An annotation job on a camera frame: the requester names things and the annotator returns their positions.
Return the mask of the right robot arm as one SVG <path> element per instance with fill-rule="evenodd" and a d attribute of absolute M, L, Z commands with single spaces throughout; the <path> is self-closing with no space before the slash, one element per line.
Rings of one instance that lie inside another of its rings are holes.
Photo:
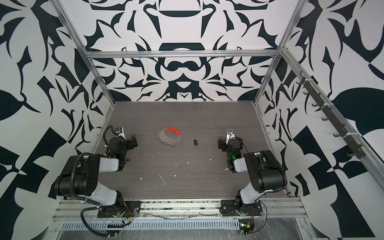
<path fill-rule="evenodd" d="M 242 154 L 243 146 L 241 138 L 218 139 L 218 148 L 227 154 L 229 171 L 249 175 L 250 182 L 235 198 L 237 210 L 258 205 L 263 196 L 283 190 L 288 183 L 282 165 L 270 150 Z"/>

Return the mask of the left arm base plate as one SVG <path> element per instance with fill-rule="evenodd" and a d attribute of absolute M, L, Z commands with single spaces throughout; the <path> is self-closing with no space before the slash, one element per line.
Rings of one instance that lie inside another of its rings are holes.
<path fill-rule="evenodd" d="M 99 209 L 98 218 L 112 218 L 119 214 L 123 218 L 135 217 L 140 213 L 141 201 L 124 201 L 121 207 L 102 206 Z"/>

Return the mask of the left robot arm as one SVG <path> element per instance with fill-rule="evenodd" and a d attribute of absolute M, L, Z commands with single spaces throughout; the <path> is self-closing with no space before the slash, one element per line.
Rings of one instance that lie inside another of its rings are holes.
<path fill-rule="evenodd" d="M 126 205 L 121 192 L 101 184 L 99 174 L 121 172 L 127 162 L 127 151 L 136 147 L 135 135 L 127 140 L 120 134 L 110 139 L 104 155 L 83 153 L 69 157 L 54 184 L 57 196 L 123 209 Z"/>

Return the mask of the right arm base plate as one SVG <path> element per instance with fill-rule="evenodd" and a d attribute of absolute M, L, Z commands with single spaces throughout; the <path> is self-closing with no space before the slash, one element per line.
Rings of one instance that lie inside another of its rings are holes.
<path fill-rule="evenodd" d="M 262 207 L 261 204 L 244 205 L 235 200 L 221 200 L 221 206 L 219 208 L 220 214 L 225 217 L 236 217 L 236 216 L 261 216 Z"/>

